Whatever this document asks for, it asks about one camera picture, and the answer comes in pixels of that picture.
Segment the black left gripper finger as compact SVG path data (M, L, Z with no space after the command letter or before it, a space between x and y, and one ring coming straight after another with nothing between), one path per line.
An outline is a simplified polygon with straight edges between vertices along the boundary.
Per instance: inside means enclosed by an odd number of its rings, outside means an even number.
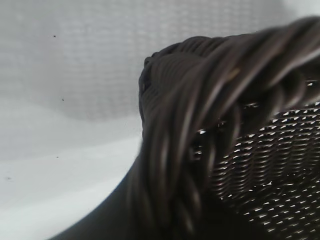
M92 212L57 234L55 240L141 240L141 187L136 176L141 156L113 192Z

